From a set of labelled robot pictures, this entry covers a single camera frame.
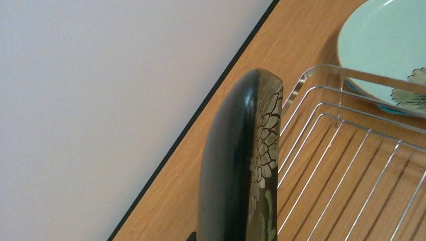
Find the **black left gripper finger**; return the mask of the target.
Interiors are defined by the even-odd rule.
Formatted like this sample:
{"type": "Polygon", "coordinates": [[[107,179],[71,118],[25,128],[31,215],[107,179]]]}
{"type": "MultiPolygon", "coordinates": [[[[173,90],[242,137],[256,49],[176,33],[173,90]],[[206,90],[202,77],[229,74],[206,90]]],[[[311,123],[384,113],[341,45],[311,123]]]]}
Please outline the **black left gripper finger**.
{"type": "Polygon", "coordinates": [[[186,239],[186,241],[197,241],[196,239],[196,232],[193,231],[189,234],[188,238],[186,239]]]}

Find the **black floral square plate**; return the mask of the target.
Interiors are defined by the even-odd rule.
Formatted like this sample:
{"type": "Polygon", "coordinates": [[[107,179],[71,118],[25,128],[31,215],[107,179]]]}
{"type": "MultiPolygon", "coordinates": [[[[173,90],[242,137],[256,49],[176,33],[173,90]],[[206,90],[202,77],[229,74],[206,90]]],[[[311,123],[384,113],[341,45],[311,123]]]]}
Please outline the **black floral square plate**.
{"type": "Polygon", "coordinates": [[[233,86],[201,160],[197,240],[277,240],[283,82],[257,68],[233,86]]]}

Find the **wire metal dish rack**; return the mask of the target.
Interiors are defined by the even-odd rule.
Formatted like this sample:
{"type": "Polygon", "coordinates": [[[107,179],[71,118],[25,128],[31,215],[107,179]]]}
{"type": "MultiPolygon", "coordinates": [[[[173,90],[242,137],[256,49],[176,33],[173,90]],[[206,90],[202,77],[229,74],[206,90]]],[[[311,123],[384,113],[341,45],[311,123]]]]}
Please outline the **wire metal dish rack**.
{"type": "Polygon", "coordinates": [[[425,86],[334,65],[306,70],[283,106],[279,240],[425,240],[425,115],[384,112],[350,78],[425,86]]]}

